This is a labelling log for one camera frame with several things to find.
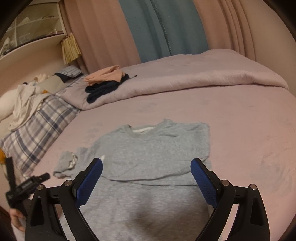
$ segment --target shelf unit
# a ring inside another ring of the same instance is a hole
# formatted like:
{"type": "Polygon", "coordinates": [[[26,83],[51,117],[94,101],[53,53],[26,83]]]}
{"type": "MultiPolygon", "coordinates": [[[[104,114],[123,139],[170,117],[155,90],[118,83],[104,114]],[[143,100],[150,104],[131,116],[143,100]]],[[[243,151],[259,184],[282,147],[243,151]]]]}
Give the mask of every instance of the shelf unit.
{"type": "Polygon", "coordinates": [[[9,49],[0,57],[0,71],[43,48],[57,45],[66,36],[58,0],[34,0],[10,25],[0,40],[9,38],[9,49]]]}

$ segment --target metal screw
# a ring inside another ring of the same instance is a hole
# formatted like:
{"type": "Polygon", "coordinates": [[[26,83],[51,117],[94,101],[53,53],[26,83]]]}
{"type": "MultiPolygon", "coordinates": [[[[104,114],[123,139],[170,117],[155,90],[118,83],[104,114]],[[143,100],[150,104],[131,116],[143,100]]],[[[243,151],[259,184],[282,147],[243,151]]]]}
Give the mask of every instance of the metal screw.
{"type": "Polygon", "coordinates": [[[72,180],[67,180],[64,182],[65,186],[70,186],[72,184],[72,180]]]}
{"type": "Polygon", "coordinates": [[[229,185],[229,181],[227,181],[227,180],[222,180],[221,183],[222,183],[223,186],[228,186],[229,185]]]}
{"type": "Polygon", "coordinates": [[[37,190],[40,191],[41,189],[44,188],[44,185],[40,184],[38,187],[37,187],[37,190]]]}
{"type": "Polygon", "coordinates": [[[250,185],[250,188],[253,189],[253,190],[256,190],[257,189],[257,186],[255,184],[251,184],[250,185]]]}

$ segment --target teal curtain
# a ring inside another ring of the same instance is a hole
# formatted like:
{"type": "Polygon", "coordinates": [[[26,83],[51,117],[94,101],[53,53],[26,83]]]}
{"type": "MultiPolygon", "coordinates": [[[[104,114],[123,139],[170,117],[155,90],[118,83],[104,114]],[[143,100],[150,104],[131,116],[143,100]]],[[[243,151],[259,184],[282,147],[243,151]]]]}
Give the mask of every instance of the teal curtain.
{"type": "Polygon", "coordinates": [[[143,63],[170,56],[150,0],[119,0],[143,63]]]}
{"type": "Polygon", "coordinates": [[[141,61],[208,50],[192,0],[119,0],[141,61]]]}

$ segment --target plaid blanket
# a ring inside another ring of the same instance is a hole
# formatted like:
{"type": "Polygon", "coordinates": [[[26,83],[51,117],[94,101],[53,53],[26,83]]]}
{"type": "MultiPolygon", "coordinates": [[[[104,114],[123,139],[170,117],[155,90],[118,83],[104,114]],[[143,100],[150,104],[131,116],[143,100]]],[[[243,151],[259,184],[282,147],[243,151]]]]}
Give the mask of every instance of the plaid blanket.
{"type": "Polygon", "coordinates": [[[6,156],[13,158],[22,175],[28,177],[79,112],[61,98],[49,96],[25,125],[0,140],[0,147],[6,156]]]}

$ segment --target black strap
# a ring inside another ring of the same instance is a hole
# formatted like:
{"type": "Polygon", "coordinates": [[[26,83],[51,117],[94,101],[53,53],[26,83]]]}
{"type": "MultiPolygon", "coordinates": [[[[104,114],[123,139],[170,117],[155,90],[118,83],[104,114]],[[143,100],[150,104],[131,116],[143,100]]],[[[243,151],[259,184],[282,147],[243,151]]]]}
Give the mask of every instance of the black strap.
{"type": "Polygon", "coordinates": [[[10,190],[13,191],[16,188],[16,184],[15,184],[15,171],[13,167],[12,158],[11,157],[6,158],[5,163],[6,163],[6,171],[7,171],[9,187],[10,187],[10,190]]]}

